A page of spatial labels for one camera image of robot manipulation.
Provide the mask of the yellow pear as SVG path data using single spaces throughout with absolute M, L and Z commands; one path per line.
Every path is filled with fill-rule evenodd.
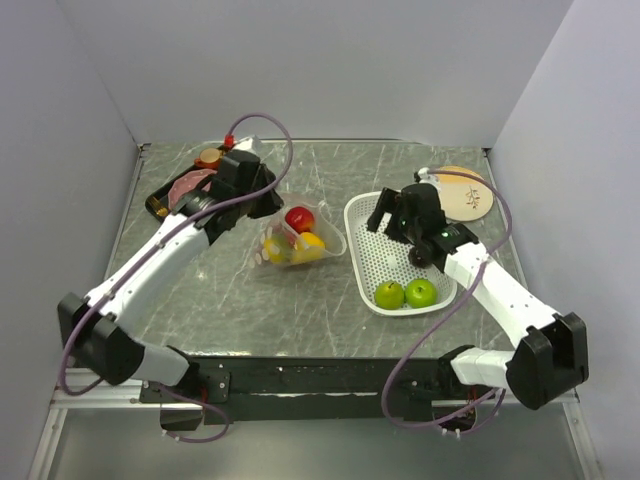
M 294 265 L 305 264 L 320 260 L 325 255 L 324 241 L 312 232 L 299 234 L 291 255 Z

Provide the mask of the yellow green mango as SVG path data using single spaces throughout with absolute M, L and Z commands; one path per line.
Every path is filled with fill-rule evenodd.
M 295 264 L 296 239 L 290 235 L 273 234 L 263 243 L 269 261 L 273 264 Z

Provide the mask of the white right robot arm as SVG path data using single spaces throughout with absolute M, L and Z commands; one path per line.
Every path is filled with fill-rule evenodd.
M 478 237 L 446 220 L 435 186 L 414 183 L 381 191 L 368 231 L 385 222 L 384 234 L 408 244 L 428 265 L 474 297 L 506 333 L 512 351 L 465 346 L 441 359 L 439 390 L 460 398 L 472 386 L 506 388 L 525 407 L 537 410 L 589 378 L 585 322 L 562 315 L 515 280 Z

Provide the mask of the red apple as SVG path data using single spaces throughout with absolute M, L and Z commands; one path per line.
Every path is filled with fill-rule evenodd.
M 311 232 L 315 225 L 315 217 L 311 210 L 304 206 L 294 206 L 285 214 L 286 224 L 296 233 Z

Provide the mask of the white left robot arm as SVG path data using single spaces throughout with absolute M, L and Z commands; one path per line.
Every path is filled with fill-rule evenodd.
M 180 271 L 243 218 L 259 219 L 283 205 L 276 175 L 251 151 L 222 156 L 206 189 L 185 193 L 147 243 L 116 273 L 84 296 L 70 293 L 58 304 L 65 355 L 102 380 L 162 384 L 184 402 L 198 390 L 196 366 L 178 350 L 134 338 L 130 330 L 147 305 Z

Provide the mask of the clear polka dot zip bag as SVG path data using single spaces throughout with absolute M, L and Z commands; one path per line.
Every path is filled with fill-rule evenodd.
M 325 216 L 325 201 L 296 193 L 282 193 L 283 207 L 271 216 L 250 255 L 253 266 L 301 266 L 346 252 L 346 239 Z

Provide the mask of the dark purple mangosteen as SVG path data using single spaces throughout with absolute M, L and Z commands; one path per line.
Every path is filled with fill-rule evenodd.
M 412 247 L 409 250 L 408 259 L 416 268 L 428 268 L 432 264 L 430 256 L 423 256 L 416 247 Z

